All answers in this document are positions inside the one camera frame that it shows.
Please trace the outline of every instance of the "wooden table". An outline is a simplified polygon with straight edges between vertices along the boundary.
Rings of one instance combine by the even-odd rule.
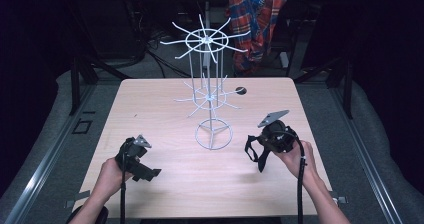
[[[260,173],[257,164],[244,152],[248,135],[258,136],[257,125],[270,112],[290,110],[282,117],[303,140],[315,148],[320,176],[331,188],[298,93],[288,78],[229,78],[226,92],[245,87],[245,95],[231,94],[217,110],[219,118],[233,130],[231,143],[220,150],[208,150],[195,140],[197,125],[209,118],[209,112],[195,110],[184,82],[190,79],[138,79],[122,82],[81,191],[91,190],[101,164],[114,157],[128,137],[140,133],[152,145],[141,163],[162,169],[151,182],[127,182],[127,218],[256,217],[297,215],[297,179],[274,155]],[[254,148],[262,152],[259,143]],[[110,218],[120,216],[120,192],[107,203]],[[303,191],[305,215],[316,214]]]

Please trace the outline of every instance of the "red plaid fabric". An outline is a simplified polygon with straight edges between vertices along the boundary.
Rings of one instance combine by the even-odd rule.
[[[233,34],[250,35],[235,38],[235,47],[247,52],[235,52],[237,76],[256,71],[265,51],[269,52],[278,12],[286,0],[229,0],[229,14]]]

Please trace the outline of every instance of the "rotating display stand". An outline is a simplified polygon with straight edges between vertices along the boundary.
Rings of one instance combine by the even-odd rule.
[[[246,52],[247,50],[230,47],[228,44],[230,38],[244,36],[250,32],[240,35],[227,36],[221,30],[230,22],[230,19],[228,19],[227,22],[219,29],[205,28],[201,15],[199,15],[199,19],[202,28],[191,32],[179,27],[175,23],[172,23],[177,29],[187,33],[186,38],[184,40],[173,42],[161,42],[161,44],[186,44],[188,48],[187,52],[175,58],[181,59],[187,55],[189,57],[191,84],[187,84],[186,82],[184,82],[184,84],[192,89],[192,97],[188,99],[176,99],[175,101],[192,101],[195,104],[196,108],[189,117],[194,115],[198,110],[206,110],[209,112],[209,118],[200,122],[197,126],[195,138],[202,147],[209,150],[217,150],[227,146],[231,142],[233,131],[227,122],[218,118],[216,110],[224,105],[236,109],[239,108],[227,103],[227,95],[244,91],[243,89],[238,89],[232,92],[224,91],[224,82],[227,77],[224,77],[223,75],[223,51],[224,49],[229,48],[238,52]],[[199,80],[195,80],[193,75],[192,52],[199,53]],[[212,59],[213,63],[216,65],[214,81],[211,80],[210,59]],[[219,141],[216,141],[218,134],[221,138]]]

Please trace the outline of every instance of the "gray carpet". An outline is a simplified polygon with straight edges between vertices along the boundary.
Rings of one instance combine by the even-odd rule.
[[[167,47],[159,48],[154,52],[188,71],[181,64],[184,60],[174,59],[175,54],[181,50],[179,47],[174,49]],[[298,54],[297,60],[295,58],[297,66],[294,66],[291,77],[302,74],[299,68],[301,54]],[[226,63],[231,62],[230,56],[226,53]],[[226,68],[226,73],[231,75],[231,67]],[[137,65],[122,68],[120,71],[136,78],[162,78],[160,68],[150,56],[146,56]],[[164,71],[167,78],[178,77],[169,68],[164,68]],[[9,215],[16,212],[15,204],[21,200],[19,198],[22,198],[21,195],[30,178],[37,171],[37,167],[43,164],[43,158],[57,142],[63,142],[63,148],[57,150],[58,158],[53,160],[54,167],[47,171],[48,178],[40,184],[39,192],[34,193],[35,198],[30,199],[32,201],[23,206],[27,211],[21,213],[20,220],[23,220],[23,223],[64,223],[70,215],[71,208],[64,208],[65,201],[71,200],[79,192],[85,171],[119,87],[119,80],[115,77],[103,70],[97,70],[97,73],[100,81],[96,86],[81,83],[87,95],[87,101],[73,119],[68,117],[71,110],[70,74],[68,72],[58,78],[60,86],[58,97],[45,127],[23,168],[0,200],[1,223],[5,223]],[[281,73],[281,70],[271,68],[261,70],[257,75],[276,76]],[[403,179],[396,164],[391,160],[384,128],[362,89],[354,85],[352,100],[354,119],[352,121],[346,121],[344,113],[340,111],[337,98],[339,91],[327,89],[322,82],[322,77],[318,76],[308,83],[297,84],[297,89],[332,188],[340,196],[346,196],[349,200],[347,204],[340,204],[340,208],[349,220],[358,224],[390,223],[381,208],[382,204],[376,197],[376,190],[370,184],[371,178],[367,176],[365,167],[361,163],[361,154],[356,148],[357,140],[349,126],[354,125],[378,170],[381,181],[385,184],[384,187],[387,188],[387,193],[399,213],[400,220],[403,223],[424,223],[422,220],[424,197]],[[72,134],[72,131],[80,131],[73,130],[78,120],[91,123],[86,134]],[[64,131],[69,131],[69,134],[61,136]],[[259,218],[231,221],[252,224],[297,223],[297,217],[282,217],[281,220],[280,218]],[[224,220],[215,220],[215,222],[224,223]],[[119,223],[119,220],[113,219],[109,223]],[[127,223],[140,223],[140,220],[128,220]],[[176,223],[176,221],[167,220],[160,223]],[[305,223],[318,223],[318,220],[315,216],[306,216]],[[392,223],[400,223],[400,221],[396,219]]]

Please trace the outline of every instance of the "person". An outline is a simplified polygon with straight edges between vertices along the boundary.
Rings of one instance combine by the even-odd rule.
[[[304,148],[307,163],[303,173],[302,183],[314,203],[320,223],[350,223],[334,202],[324,181],[318,175],[311,143],[306,141],[300,142]],[[300,167],[299,143],[295,141],[293,143],[293,150],[289,152],[274,154],[286,164],[288,170],[297,178]]]
[[[334,202],[325,186],[324,181],[319,177],[313,148],[311,143],[301,141],[305,151],[306,163],[303,174],[303,186],[310,195],[317,210],[320,223],[350,223],[344,213]],[[296,141],[293,150],[287,153],[274,153],[287,166],[288,170],[297,178],[300,166],[300,146]],[[132,177],[131,173],[126,173],[125,179]],[[70,224],[95,223],[97,216],[109,198],[119,191],[121,187],[122,171],[114,158],[107,159],[100,170],[99,177],[94,185],[93,191],[85,201],[81,209],[69,222]]]

